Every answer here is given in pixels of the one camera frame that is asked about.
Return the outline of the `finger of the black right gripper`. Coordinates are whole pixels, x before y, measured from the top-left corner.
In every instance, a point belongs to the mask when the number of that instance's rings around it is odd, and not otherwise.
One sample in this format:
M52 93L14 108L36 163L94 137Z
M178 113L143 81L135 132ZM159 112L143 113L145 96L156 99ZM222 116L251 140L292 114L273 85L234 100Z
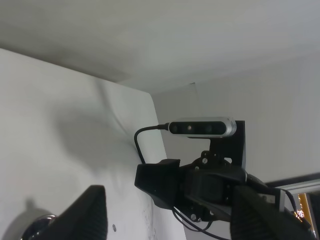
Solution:
M164 159L158 163L139 164L134 185L148 194L162 209L172 209L178 191L179 159Z

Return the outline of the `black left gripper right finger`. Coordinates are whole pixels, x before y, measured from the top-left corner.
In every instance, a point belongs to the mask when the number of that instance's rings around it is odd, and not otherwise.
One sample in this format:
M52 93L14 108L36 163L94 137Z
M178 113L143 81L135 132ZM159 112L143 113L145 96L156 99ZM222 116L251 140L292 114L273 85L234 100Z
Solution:
M230 236L232 240L311 240L313 233L290 211L276 209L250 187L237 186Z

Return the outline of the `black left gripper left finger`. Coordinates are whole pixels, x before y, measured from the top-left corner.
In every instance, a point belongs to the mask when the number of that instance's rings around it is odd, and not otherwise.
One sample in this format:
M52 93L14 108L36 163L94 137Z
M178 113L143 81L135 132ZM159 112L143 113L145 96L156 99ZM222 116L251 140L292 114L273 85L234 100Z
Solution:
M105 240L108 235L106 191L91 185L46 230L48 240Z

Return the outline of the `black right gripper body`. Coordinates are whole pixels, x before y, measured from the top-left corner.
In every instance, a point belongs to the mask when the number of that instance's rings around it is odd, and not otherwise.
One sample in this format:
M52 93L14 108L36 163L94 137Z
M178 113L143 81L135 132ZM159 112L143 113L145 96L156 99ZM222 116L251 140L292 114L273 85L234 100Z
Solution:
M282 190L268 187L241 166L236 166L209 151L179 167L175 208L193 222L230 222L234 188L247 186L263 200L283 210Z

